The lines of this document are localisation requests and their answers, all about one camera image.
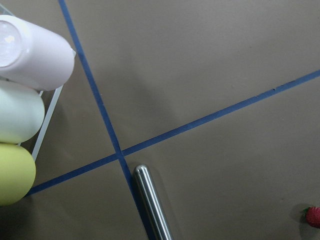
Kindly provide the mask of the red strawberry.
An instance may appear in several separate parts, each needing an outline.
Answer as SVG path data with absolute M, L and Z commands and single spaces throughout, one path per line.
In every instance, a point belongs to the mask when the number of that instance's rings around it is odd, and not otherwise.
M 320 208 L 309 206 L 303 210 L 306 222 L 313 228 L 320 228 Z

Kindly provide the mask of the yellow-green plastic cup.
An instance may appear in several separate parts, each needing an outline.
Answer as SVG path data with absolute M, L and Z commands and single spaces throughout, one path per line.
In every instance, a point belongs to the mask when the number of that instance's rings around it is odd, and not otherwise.
M 32 155 L 17 144 L 0 144 L 0 205 L 18 202 L 31 189 L 36 178 Z

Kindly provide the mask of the pink plastic cup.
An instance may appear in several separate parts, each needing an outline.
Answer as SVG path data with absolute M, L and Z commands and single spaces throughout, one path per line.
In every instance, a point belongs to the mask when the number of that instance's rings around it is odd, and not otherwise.
M 64 85 L 75 51 L 59 34 L 11 15 L 0 17 L 0 75 L 24 86 L 52 91 Z

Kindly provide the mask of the steel muddler black tip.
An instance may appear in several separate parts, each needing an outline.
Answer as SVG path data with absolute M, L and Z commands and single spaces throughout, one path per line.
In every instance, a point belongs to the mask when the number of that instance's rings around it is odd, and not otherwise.
M 173 240 L 165 212 L 161 205 L 151 172 L 147 165 L 139 164 L 134 176 L 156 240 Z

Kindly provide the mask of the clear acrylic cup rack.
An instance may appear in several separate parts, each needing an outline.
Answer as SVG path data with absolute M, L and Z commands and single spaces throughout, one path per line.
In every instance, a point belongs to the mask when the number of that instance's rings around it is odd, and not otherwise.
M 28 141 L 20 142 L 17 144 L 18 146 L 22 144 L 24 147 L 26 147 L 27 144 L 29 144 L 29 146 L 27 147 L 27 150 L 32 155 L 32 158 L 34 159 L 34 161 L 37 160 L 39 151 L 41 149 L 43 140 L 45 138 L 45 134 L 47 132 L 49 123 L 53 116 L 53 113 L 57 105 L 58 99 L 60 97 L 60 94 L 62 92 L 62 89 L 63 89 L 63 85 L 58 87 L 54 91 L 43 91 L 43 90 L 37 91 L 38 95 L 44 101 L 44 106 L 45 106 L 45 115 L 44 115 L 43 123 L 35 136 L 33 136 Z

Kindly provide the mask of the white plastic cup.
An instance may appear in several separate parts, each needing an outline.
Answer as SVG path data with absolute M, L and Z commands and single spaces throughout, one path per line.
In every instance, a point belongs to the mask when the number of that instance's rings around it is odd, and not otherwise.
M 19 144 L 31 139 L 45 117 L 42 98 L 32 88 L 0 81 L 0 142 Z

